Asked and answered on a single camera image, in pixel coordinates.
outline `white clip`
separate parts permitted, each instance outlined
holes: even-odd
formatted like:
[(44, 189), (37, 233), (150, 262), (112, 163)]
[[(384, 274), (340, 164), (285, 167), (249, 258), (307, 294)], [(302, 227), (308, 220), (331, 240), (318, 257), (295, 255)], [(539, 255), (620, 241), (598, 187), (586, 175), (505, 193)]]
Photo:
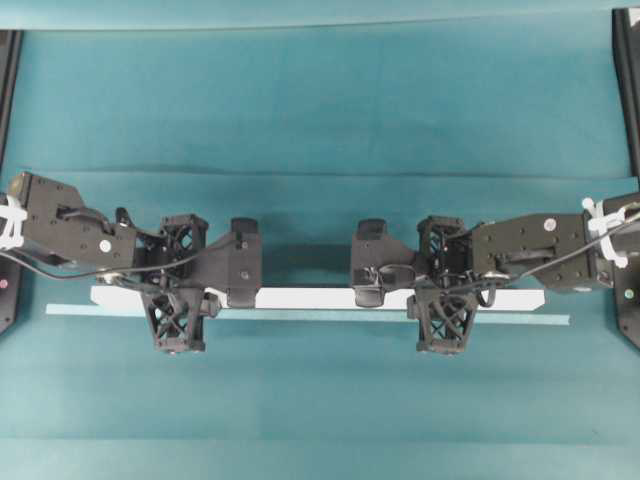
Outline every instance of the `white clip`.
[(0, 250), (11, 250), (24, 244), (22, 236), (22, 222), (27, 219), (27, 211), (20, 207), (20, 202), (7, 195), (7, 205), (0, 205), (0, 218), (6, 223), (0, 234)]
[[(594, 203), (589, 197), (582, 200), (582, 207), (591, 214), (591, 219), (587, 222), (587, 228), (593, 238), (606, 234), (607, 231), (622, 225), (625, 221), (626, 207), (605, 215), (602, 200)], [(600, 240), (600, 249), (602, 250), (602, 256), (606, 260), (614, 262), (616, 267), (625, 268), (629, 264), (629, 259), (626, 255), (620, 255), (614, 250), (611, 237), (605, 237)]]

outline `white zip tie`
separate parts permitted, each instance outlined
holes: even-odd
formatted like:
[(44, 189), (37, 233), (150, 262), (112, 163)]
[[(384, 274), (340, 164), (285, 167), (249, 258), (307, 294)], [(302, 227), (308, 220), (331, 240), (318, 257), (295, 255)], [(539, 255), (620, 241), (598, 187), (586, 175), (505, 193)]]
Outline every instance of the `white zip tie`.
[(22, 222), (27, 219), (27, 211), (22, 209), (17, 198), (7, 195), (7, 205), (0, 205), (0, 218), (6, 220), (0, 234), (0, 250), (11, 250), (24, 244)]

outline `light blue strip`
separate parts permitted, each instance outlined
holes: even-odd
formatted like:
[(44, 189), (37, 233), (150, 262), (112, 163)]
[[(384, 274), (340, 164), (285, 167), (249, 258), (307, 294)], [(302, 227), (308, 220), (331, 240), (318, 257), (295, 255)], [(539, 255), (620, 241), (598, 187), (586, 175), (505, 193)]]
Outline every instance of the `light blue strip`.
[[(49, 303), (47, 315), (79, 315), (97, 317), (136, 317), (142, 315), (132, 312), (114, 312), (99, 305), (73, 305)], [(402, 311), (380, 310), (231, 310), (220, 312), (220, 320), (267, 320), (298, 322), (369, 322), (369, 323), (414, 323)], [(480, 312), (476, 323), (499, 325), (551, 325), (569, 326), (569, 315), (550, 315), (535, 313), (494, 313)]]

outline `teal cloth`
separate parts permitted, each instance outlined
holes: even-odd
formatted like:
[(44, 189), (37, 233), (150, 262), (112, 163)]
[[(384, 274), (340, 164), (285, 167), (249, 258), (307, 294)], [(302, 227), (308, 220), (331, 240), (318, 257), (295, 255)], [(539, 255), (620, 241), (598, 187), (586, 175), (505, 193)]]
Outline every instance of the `teal cloth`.
[[(260, 221), (269, 285), (345, 284), (356, 222), (416, 244), (637, 190), (608, 12), (228, 32), (29, 32), (2, 183), (76, 185), (137, 223)], [(0, 337), (7, 478), (617, 478), (640, 473), (640, 354), (610, 292), (571, 326), (478, 325), (457, 357), (411, 324), (207, 321), (155, 352), (135, 318), (46, 316), (90, 282), (26, 275)], [(349, 313), (335, 313), (348, 320)]]
[(0, 28), (273, 28), (605, 11), (634, 5), (629, 0), (4, 0)]

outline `black cable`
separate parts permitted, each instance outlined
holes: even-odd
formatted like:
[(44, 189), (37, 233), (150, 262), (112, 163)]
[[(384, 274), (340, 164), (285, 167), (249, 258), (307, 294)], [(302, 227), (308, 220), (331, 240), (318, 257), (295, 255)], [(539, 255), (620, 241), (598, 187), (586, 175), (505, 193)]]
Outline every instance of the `black cable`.
[(195, 260), (200, 255), (203, 255), (205, 253), (211, 252), (213, 250), (220, 250), (222, 248), (225, 248), (235, 243), (235, 241), (236, 241), (235, 239), (227, 240), (227, 241), (220, 240), (218, 242), (212, 243), (211, 245), (203, 248), (202, 250), (198, 250), (193, 255), (185, 257), (181, 260), (175, 260), (173, 262), (165, 263), (162, 265), (151, 265), (148, 267), (115, 267), (115, 268), (107, 268), (105, 270), (94, 270), (91, 272), (77, 273), (73, 275), (57, 275), (55, 273), (47, 272), (46, 270), (36, 267), (35, 265), (32, 265), (31, 263), (19, 257), (16, 257), (14, 255), (11, 255), (3, 251), (0, 251), (0, 257), (11, 260), (17, 263), (18, 265), (26, 268), (27, 270), (30, 270), (33, 273), (36, 273), (38, 275), (42, 275), (43, 277), (46, 277), (50, 280), (79, 280), (81, 278), (102, 277), (104, 275), (117, 274), (117, 273), (144, 273), (144, 272), (154, 272), (156, 270), (167, 270), (169, 268), (175, 268), (175, 267), (179, 267), (180, 265), (189, 263)]
[(590, 250), (591, 248), (595, 247), (596, 245), (598, 245), (602, 240), (604, 240), (607, 237), (610, 237), (611, 235), (615, 235), (616, 233), (619, 233), (620, 231), (624, 230), (625, 228), (631, 226), (633, 223), (635, 223), (638, 218), (640, 218), (640, 215), (635, 214), (632, 217), (629, 218), (628, 221), (625, 221), (624, 223), (612, 228), (611, 230), (603, 233), (602, 235), (594, 238), (593, 240), (591, 240), (588, 243), (585, 243), (582, 247), (577, 248), (576, 250), (569, 252), (565, 255), (562, 255), (561, 257), (558, 257), (554, 260), (551, 260), (547, 263), (543, 263), (542, 265), (538, 265), (537, 267), (531, 268), (529, 270), (526, 270), (524, 272), (522, 272), (521, 274), (517, 275), (513, 280), (511, 280), (509, 283), (513, 283), (513, 282), (517, 282), (518, 280), (521, 280), (525, 277), (529, 277), (531, 275), (535, 275), (536, 273), (542, 271), (542, 270), (546, 270), (547, 268), (551, 268), (555, 265), (558, 265), (560, 263), (566, 262), (567, 260), (572, 259), (573, 257), (577, 257), (578, 255), (586, 252), (587, 250)]

